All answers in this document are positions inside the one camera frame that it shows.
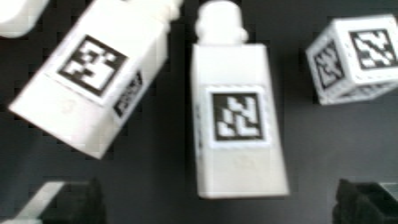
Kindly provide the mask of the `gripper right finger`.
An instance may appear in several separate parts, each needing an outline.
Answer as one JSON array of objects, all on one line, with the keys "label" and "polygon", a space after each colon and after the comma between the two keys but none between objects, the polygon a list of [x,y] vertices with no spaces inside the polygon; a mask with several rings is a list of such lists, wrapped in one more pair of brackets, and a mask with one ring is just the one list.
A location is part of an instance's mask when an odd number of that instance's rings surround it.
[{"label": "gripper right finger", "polygon": [[398,224],[398,183],[339,180],[333,224]]}]

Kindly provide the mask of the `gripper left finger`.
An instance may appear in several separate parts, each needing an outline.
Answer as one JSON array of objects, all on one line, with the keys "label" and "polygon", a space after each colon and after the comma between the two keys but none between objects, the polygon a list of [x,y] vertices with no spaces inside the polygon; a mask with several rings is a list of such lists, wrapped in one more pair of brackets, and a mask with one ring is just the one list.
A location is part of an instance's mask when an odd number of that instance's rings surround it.
[{"label": "gripper left finger", "polygon": [[99,181],[46,182],[15,216],[0,224],[106,224]]}]

